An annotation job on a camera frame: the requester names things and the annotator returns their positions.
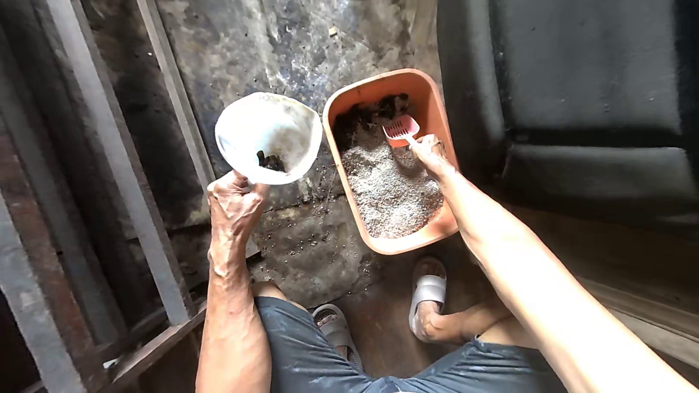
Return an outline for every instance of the hand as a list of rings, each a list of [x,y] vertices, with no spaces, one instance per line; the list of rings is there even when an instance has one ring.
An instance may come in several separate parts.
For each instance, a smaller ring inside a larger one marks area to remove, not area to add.
[[[417,139],[417,144],[410,147],[412,154],[433,178],[439,180],[445,169],[453,168],[446,157],[444,143],[433,134]]]
[[[227,262],[230,248],[245,249],[252,228],[262,215],[268,185],[256,184],[248,189],[247,178],[236,171],[209,184],[207,188],[211,207],[211,248],[213,262]]]

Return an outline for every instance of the dark shorts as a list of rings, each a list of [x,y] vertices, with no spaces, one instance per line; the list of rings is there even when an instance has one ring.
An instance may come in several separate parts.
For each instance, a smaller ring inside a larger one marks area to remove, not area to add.
[[[565,392],[538,350],[475,339],[412,378],[366,376],[340,356],[308,312],[257,297],[272,352],[272,393]]]

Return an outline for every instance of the black seat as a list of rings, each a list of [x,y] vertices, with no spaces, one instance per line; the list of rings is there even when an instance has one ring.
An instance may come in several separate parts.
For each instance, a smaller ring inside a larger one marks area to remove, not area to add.
[[[439,2],[462,171],[524,206],[696,228],[698,11],[692,0]]]

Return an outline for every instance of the litter box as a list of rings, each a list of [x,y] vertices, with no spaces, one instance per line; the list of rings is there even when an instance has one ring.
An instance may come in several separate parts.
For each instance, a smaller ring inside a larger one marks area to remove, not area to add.
[[[385,255],[400,254],[424,247],[425,245],[455,234],[456,231],[459,230],[456,225],[454,214],[452,214],[452,210],[449,208],[446,201],[442,205],[442,208],[436,213],[435,217],[424,227],[417,232],[400,238],[372,237],[367,232],[364,221],[361,219],[361,214],[354,200],[350,183],[347,181],[345,167],[340,159],[340,151],[335,143],[335,136],[333,134],[335,118],[339,114],[347,112],[354,104],[372,104],[378,102],[386,95],[397,95],[400,93],[408,94],[408,96],[410,96],[410,103],[415,108],[415,111],[411,113],[411,115],[420,125],[420,132],[415,138],[427,134],[435,134],[444,142],[449,162],[458,168],[456,154],[454,153],[454,144],[452,143],[452,135],[449,132],[447,113],[444,109],[439,89],[434,80],[422,71],[416,69],[401,69],[360,80],[333,94],[325,104],[325,109],[323,110],[323,128],[325,129],[328,144],[333,153],[333,159],[335,160],[335,165],[340,174],[340,179],[343,182],[347,200],[352,209],[352,214],[359,228],[361,238],[369,248]]]

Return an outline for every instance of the white sandal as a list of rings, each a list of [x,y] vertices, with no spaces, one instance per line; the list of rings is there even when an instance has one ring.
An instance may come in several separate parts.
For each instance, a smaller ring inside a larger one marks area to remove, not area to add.
[[[361,358],[359,357],[359,352],[357,352],[356,347],[354,346],[354,341],[352,341],[350,328],[349,325],[347,325],[345,314],[343,314],[343,312],[333,304],[324,304],[313,311],[314,322],[319,322],[316,321],[316,316],[323,310],[330,310],[334,315],[338,316],[336,319],[327,322],[320,327],[320,331],[325,336],[325,339],[334,347],[347,347],[348,362],[353,364],[357,370],[363,372],[364,368],[361,364]]]
[[[445,272],[446,269],[442,262],[435,257],[423,257],[415,265],[413,275],[417,274],[418,269],[426,263],[439,264],[442,267],[442,271]],[[408,314],[408,323],[410,324],[410,330],[415,336],[415,313],[417,312],[417,305],[423,301],[436,301],[439,303],[440,312],[444,308],[444,300],[447,297],[447,279],[441,278],[440,276],[432,276],[431,274],[421,276],[415,282],[415,290],[412,293],[412,303],[410,304],[410,313]]]

